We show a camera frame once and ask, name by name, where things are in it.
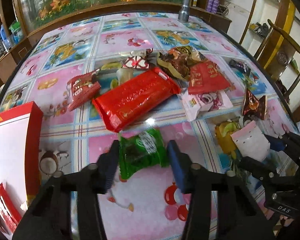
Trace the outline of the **pink white small packet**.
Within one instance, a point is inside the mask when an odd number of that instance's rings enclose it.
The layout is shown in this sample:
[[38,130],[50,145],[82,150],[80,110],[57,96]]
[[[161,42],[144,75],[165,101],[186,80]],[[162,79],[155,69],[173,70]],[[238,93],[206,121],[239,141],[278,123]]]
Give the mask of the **pink white small packet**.
[[270,142],[254,121],[232,133],[231,138],[242,157],[251,157],[262,162],[269,153]]

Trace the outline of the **green snack packet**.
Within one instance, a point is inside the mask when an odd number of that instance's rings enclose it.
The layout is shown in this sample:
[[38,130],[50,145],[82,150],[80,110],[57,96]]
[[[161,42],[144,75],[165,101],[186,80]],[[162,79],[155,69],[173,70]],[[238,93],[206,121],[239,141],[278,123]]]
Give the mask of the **green snack packet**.
[[119,136],[121,178],[128,180],[143,168],[169,165],[168,154],[160,131],[150,128],[129,138]]

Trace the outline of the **dark brown candy packet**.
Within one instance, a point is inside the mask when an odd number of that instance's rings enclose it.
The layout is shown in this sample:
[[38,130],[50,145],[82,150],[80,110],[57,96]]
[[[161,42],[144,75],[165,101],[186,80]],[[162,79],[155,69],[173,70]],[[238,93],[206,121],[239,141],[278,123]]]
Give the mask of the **dark brown candy packet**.
[[242,115],[255,116],[261,120],[265,120],[267,113],[267,99],[267,95],[264,95],[258,99],[249,89],[246,88],[243,100]]

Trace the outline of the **large red snack packet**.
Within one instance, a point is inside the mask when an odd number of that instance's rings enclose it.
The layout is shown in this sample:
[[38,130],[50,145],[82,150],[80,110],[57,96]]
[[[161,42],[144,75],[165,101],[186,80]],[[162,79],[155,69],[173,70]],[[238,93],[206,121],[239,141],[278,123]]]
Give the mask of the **large red snack packet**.
[[118,133],[181,88],[159,67],[149,69],[92,100],[107,130]]

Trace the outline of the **pink white snack packet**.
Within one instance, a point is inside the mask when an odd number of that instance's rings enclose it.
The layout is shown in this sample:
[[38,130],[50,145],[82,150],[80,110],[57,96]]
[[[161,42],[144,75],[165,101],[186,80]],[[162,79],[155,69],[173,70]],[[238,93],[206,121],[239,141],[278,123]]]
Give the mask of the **pink white snack packet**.
[[185,88],[177,96],[189,122],[194,121],[200,112],[233,107],[231,100],[223,90],[206,94],[189,94],[188,89]]

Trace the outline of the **red chocolate bar packet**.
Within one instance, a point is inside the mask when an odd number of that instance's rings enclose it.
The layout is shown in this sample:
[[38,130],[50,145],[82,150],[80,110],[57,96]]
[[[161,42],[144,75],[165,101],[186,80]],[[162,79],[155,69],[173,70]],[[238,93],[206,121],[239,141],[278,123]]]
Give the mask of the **red chocolate bar packet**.
[[87,74],[74,76],[68,81],[72,95],[72,102],[68,106],[69,111],[85,104],[99,92],[101,89],[98,82],[99,72],[100,70],[97,69]]

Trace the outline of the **dark purple candy wrapper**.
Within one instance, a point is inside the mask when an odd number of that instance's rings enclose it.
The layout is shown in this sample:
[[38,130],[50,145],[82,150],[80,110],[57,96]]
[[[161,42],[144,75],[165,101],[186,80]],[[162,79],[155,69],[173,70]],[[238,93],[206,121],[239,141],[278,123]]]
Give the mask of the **dark purple candy wrapper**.
[[231,59],[229,61],[229,66],[231,68],[234,68],[234,69],[238,70],[240,73],[242,73],[245,76],[250,76],[251,69],[244,62],[236,61],[234,59]]

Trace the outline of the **red square snack packet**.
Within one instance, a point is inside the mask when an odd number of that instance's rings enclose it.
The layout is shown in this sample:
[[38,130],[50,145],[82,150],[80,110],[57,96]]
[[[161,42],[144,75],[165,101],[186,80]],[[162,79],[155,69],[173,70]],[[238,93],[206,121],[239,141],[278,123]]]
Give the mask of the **red square snack packet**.
[[230,82],[219,71],[216,63],[204,61],[190,68],[189,94],[206,94],[230,87]]

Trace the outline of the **brown gold snack packet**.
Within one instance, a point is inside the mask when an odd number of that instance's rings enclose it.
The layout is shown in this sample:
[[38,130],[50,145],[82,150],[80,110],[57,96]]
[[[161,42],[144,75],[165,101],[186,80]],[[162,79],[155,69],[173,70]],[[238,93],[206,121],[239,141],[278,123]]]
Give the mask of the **brown gold snack packet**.
[[171,48],[167,53],[158,53],[157,64],[170,77],[189,82],[190,68],[207,58],[192,46]]

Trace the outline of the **red white candy packet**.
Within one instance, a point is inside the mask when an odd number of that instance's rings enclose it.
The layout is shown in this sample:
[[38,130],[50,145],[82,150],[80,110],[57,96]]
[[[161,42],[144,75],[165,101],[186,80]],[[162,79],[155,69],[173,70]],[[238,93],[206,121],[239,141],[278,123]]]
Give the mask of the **red white candy packet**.
[[134,50],[126,54],[126,59],[122,63],[122,68],[146,70],[149,68],[148,57],[153,52],[152,48],[144,50]]

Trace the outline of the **colourful patterned tablecloth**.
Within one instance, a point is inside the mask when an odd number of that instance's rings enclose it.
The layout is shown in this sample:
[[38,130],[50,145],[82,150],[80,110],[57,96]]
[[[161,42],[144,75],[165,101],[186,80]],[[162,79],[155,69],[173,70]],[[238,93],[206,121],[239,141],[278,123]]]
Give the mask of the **colourful patterned tablecloth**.
[[[157,70],[159,53],[194,49],[209,64],[209,80],[230,83],[223,92],[202,96],[208,110],[188,121],[178,91]],[[180,23],[176,14],[130,12],[93,17],[45,33],[11,81],[0,112],[34,102],[43,113],[38,167],[42,181],[56,171],[77,172],[97,161],[114,140],[160,131],[176,141],[193,162],[210,171],[236,172],[259,206],[264,189],[237,168],[240,152],[231,134],[242,126],[245,91],[267,97],[263,133],[295,131],[274,87],[258,66],[202,20]]]

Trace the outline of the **wooden chair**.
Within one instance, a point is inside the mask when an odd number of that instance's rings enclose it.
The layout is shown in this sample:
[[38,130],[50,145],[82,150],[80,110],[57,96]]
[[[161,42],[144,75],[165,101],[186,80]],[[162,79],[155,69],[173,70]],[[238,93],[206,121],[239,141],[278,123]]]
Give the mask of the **wooden chair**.
[[[270,19],[267,19],[267,22],[270,26],[269,31],[266,37],[263,39],[261,45],[257,49],[254,58],[256,60],[259,58],[259,56],[269,43],[272,33],[278,33],[282,38],[282,42],[278,48],[274,49],[274,56],[270,59],[270,62],[266,64],[265,67],[268,75],[274,80],[276,85],[278,85],[280,77],[287,69],[287,67],[291,65],[294,54],[298,53],[300,55],[300,46],[286,31],[276,26],[273,22],[271,22]],[[296,68],[294,72],[297,74],[297,76],[290,87],[284,92],[280,89],[281,94],[283,95],[287,103],[289,103],[290,94],[300,82],[300,71],[298,70],[298,68]]]

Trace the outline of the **red white box lid tray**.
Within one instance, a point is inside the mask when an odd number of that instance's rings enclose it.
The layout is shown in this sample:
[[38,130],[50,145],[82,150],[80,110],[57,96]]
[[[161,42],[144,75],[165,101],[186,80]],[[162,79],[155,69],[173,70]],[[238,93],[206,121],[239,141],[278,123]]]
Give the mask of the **red white box lid tray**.
[[43,112],[35,104],[0,113],[0,229],[13,233],[40,189],[39,138]]

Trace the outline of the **silver flashlight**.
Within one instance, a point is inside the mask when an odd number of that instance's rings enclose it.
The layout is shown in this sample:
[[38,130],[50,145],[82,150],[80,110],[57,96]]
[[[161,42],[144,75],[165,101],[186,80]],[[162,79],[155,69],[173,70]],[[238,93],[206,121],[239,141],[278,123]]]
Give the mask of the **silver flashlight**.
[[181,9],[179,10],[178,13],[178,21],[179,22],[188,22],[189,21],[189,16],[190,16],[190,5],[191,0],[183,0]]

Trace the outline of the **purple bottles on shelf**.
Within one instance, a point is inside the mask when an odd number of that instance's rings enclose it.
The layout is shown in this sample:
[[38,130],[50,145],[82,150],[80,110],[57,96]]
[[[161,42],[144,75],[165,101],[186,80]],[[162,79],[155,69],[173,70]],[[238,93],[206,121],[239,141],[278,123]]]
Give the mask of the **purple bottles on shelf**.
[[219,6],[219,0],[208,0],[206,5],[206,11],[216,14],[218,10],[218,6]]

